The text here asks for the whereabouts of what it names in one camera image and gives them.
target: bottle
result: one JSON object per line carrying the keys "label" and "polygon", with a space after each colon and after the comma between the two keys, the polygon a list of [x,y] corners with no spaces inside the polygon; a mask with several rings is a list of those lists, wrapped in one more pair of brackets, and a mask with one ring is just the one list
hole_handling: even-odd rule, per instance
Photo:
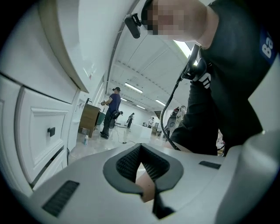
{"label": "bottle", "polygon": [[85,144],[85,145],[88,144],[88,135],[86,135],[86,137],[84,138],[84,144]]}

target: cabinet handle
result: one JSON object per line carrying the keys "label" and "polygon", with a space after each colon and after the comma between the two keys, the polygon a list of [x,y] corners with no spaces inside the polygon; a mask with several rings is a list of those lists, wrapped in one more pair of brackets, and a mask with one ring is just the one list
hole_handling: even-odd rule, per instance
{"label": "cabinet handle", "polygon": [[54,134],[56,133],[56,128],[53,127],[53,128],[48,128],[48,133],[49,133],[49,136],[54,136]]}

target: white number print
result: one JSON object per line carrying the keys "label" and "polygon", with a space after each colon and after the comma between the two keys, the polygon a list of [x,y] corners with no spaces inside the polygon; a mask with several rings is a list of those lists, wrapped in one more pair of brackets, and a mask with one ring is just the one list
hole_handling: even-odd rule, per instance
{"label": "white number print", "polygon": [[268,57],[270,58],[271,57],[271,50],[273,48],[273,42],[272,40],[267,37],[266,38],[266,44],[263,44],[262,46],[262,52]]}

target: cabinet drawer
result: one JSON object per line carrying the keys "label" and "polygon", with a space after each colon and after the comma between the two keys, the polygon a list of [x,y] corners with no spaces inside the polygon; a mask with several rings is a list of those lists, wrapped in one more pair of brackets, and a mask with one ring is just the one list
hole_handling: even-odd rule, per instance
{"label": "cabinet drawer", "polygon": [[67,143],[72,105],[21,89],[17,103],[15,137],[17,154],[29,183]]}
{"label": "cabinet drawer", "polygon": [[38,189],[38,187],[42,183],[47,181],[49,178],[54,176],[56,173],[61,171],[66,166],[67,166],[67,153],[66,153],[66,149],[63,149],[57,155],[57,157],[52,162],[50,162],[49,166],[45,168],[45,171],[43,172],[39,180],[36,182],[35,186],[33,187],[33,190]]}

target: fluorescent light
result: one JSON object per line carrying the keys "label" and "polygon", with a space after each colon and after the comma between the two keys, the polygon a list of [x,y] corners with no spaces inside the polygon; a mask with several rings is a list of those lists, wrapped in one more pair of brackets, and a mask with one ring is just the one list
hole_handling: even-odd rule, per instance
{"label": "fluorescent light", "polygon": [[126,85],[126,86],[128,86],[128,87],[130,87],[130,88],[132,88],[132,89],[134,89],[134,90],[136,90],[136,91],[138,91],[138,92],[140,92],[140,93],[143,93],[143,91],[142,91],[142,90],[137,89],[136,87],[134,87],[134,86],[132,86],[132,85],[128,84],[127,82],[125,83],[125,85]]}
{"label": "fluorescent light", "polygon": [[[139,105],[136,105],[137,107],[140,107]],[[144,109],[144,110],[146,110],[144,107],[140,107],[140,108],[142,108],[142,109]]]}
{"label": "fluorescent light", "polygon": [[159,100],[156,100],[156,102],[158,102],[159,104],[165,106],[165,104],[163,102],[160,102]]}
{"label": "fluorescent light", "polygon": [[184,55],[188,58],[192,51],[191,49],[187,46],[187,44],[185,42],[181,42],[181,41],[177,41],[177,40],[173,40],[177,45],[178,47],[181,49],[181,51],[183,51]]}

